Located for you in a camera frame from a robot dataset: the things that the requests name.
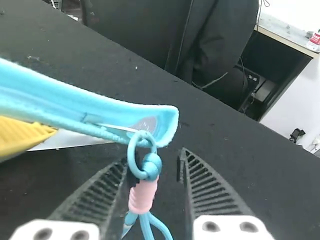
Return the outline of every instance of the black cloth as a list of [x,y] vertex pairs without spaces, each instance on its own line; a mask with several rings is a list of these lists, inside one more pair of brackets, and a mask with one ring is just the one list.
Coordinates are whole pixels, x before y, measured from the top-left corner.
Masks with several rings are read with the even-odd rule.
[[191,0],[81,0],[84,23],[164,68]]
[[194,0],[166,70],[187,83],[207,84],[223,76],[238,62],[257,14],[257,0]]
[[84,23],[187,83],[230,71],[249,40],[258,0],[81,0]]
[[[218,171],[276,240],[319,239],[319,158],[44,2],[1,0],[0,9],[0,56],[115,99],[179,108],[177,133],[159,150],[163,169],[152,207],[175,240],[191,227],[184,224],[184,187],[176,183],[181,147]],[[28,152],[0,164],[0,239],[46,218],[125,152],[104,144]],[[142,239],[138,227],[128,239]],[[155,239],[162,239],[158,231]]]

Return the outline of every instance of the yellow textured surface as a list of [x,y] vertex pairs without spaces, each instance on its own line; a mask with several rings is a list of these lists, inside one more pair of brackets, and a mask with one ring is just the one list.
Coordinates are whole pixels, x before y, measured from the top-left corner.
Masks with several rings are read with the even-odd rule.
[[27,123],[0,116],[0,157],[26,151],[57,132],[38,122]]

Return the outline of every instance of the blue ring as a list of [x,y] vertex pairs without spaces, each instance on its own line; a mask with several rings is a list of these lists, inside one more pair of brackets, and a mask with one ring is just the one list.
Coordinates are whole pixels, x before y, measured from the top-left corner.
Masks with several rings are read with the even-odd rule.
[[148,174],[146,171],[141,171],[138,168],[135,158],[136,146],[140,140],[148,140],[151,143],[151,152],[154,154],[157,154],[157,145],[152,134],[144,130],[137,131],[129,141],[128,148],[126,150],[128,166],[136,178],[143,180],[148,178]]

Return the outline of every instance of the light blue strap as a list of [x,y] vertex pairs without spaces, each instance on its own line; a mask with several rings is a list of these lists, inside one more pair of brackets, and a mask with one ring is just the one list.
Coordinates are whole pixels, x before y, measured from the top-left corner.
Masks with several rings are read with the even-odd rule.
[[155,226],[157,229],[160,230],[160,232],[163,234],[165,240],[173,240],[173,237],[167,228],[167,226],[160,221],[158,218],[156,218],[151,212],[148,212],[148,218],[150,223]]
[[139,220],[144,240],[155,240],[151,230],[148,213],[139,215]]
[[123,224],[123,230],[121,239],[125,237],[125,235],[130,231],[132,226],[136,223],[136,220],[138,218],[138,214],[135,214],[131,211],[128,211],[124,218],[124,224]]
[[[141,140],[147,140],[149,143],[151,143],[151,153],[147,154],[143,158],[141,166],[142,170],[138,168],[135,159],[136,146]],[[155,139],[149,132],[141,130],[132,136],[127,148],[127,161],[129,169],[136,178],[146,181],[155,181],[158,178],[162,170],[162,161],[157,155],[157,145]],[[137,217],[139,217],[141,231],[145,240],[155,240],[150,224],[161,231],[165,237],[165,240],[173,240],[173,237],[166,225],[153,216],[150,212],[137,215],[131,211],[129,211],[125,216],[122,238],[131,229],[133,224],[136,222]]]

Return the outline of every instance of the black table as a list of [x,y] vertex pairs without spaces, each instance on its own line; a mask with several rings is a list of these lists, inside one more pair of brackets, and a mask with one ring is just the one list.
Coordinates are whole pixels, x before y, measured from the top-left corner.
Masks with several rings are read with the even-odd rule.
[[[112,98],[179,108],[176,136],[159,151],[164,167],[153,207],[175,239],[184,239],[184,189],[175,182],[181,147],[213,166],[277,240],[319,239],[318,158],[41,0],[1,0],[0,9],[0,56]],[[125,146],[104,144],[28,152],[1,164],[0,239],[46,218],[124,152]]]

